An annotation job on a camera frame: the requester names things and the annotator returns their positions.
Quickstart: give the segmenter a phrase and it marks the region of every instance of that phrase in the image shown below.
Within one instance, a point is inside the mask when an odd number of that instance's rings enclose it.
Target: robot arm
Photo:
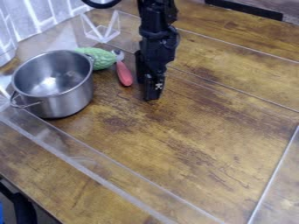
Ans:
[[[160,98],[164,90],[166,65],[175,58],[179,33],[172,26],[178,16],[174,0],[136,0],[142,18],[139,33],[143,37],[135,53],[138,82],[144,84],[144,99]],[[112,7],[120,0],[83,0],[95,8]]]

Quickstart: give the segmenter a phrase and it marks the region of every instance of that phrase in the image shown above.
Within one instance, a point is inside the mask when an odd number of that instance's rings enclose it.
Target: metal saucepan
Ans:
[[[79,112],[94,95],[91,56],[54,51],[30,59],[14,72],[11,106],[42,118],[59,118]],[[22,104],[15,98],[20,96]]]

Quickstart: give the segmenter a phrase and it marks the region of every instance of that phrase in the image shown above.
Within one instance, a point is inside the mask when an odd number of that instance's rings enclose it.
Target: wooden table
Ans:
[[[176,25],[191,32],[182,33],[162,99],[144,102],[136,83],[120,87],[112,67],[95,73],[86,109],[50,122],[222,221],[246,223],[299,121],[299,28],[176,2]],[[135,1],[118,8],[136,14]],[[0,73],[50,50],[80,26],[75,19],[26,40]],[[134,55],[126,63],[134,69]],[[63,223],[159,222],[3,123],[0,129],[0,174]]]

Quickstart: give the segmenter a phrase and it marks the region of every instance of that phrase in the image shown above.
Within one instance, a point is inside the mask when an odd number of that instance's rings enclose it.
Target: blue object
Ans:
[[[4,209],[3,209],[3,204],[0,202],[0,224],[4,224],[5,221],[4,221]]]

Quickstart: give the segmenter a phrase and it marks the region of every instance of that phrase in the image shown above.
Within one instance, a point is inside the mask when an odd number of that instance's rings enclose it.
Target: red object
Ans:
[[[130,87],[134,84],[134,76],[123,61],[116,62],[116,74],[122,84]]]

